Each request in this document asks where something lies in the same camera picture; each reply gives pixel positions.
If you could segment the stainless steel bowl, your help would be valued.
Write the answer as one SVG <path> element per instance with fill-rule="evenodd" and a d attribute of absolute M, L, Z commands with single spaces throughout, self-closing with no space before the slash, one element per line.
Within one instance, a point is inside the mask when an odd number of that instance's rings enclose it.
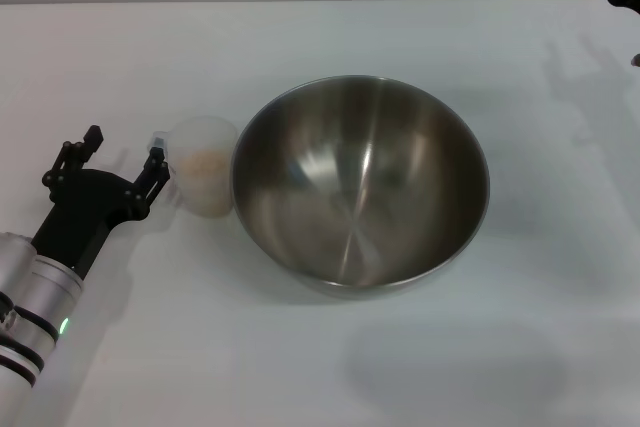
<path fill-rule="evenodd" d="M 237 217 L 282 269 L 345 297 L 400 290 L 480 230 L 490 175 L 443 101 L 384 77 L 317 79 L 248 122 L 230 170 Z"/>

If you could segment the white rice grains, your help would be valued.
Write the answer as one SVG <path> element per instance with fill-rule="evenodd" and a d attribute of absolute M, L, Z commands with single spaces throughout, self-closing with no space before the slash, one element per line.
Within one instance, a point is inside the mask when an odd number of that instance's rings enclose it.
<path fill-rule="evenodd" d="M 196 151 L 181 159 L 175 171 L 183 202 L 191 212 L 204 217 L 230 213 L 230 157 L 226 153 Z"/>

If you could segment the clear plastic measuring cup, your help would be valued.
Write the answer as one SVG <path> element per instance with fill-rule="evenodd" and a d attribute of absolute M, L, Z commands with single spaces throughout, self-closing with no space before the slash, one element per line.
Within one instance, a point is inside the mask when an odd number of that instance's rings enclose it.
<path fill-rule="evenodd" d="M 238 132 L 229 121 L 215 116 L 199 116 L 184 120 L 167 132 L 154 132 L 149 147 L 160 147 L 164 150 L 171 179 L 185 206 L 176 182 L 177 163 L 196 151 L 221 151 L 230 157 L 231 172 L 231 158 L 237 138 Z"/>

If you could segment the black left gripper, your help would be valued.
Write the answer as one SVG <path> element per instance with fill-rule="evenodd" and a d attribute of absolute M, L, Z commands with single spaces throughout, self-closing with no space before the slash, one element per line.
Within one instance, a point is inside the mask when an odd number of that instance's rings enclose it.
<path fill-rule="evenodd" d="M 170 179 L 164 150 L 152 147 L 132 183 L 113 173 L 82 169 L 104 140 L 92 125 L 78 142 L 65 141 L 42 183 L 53 207 L 32 239 L 38 255 L 85 277 L 118 225 L 145 219 Z"/>

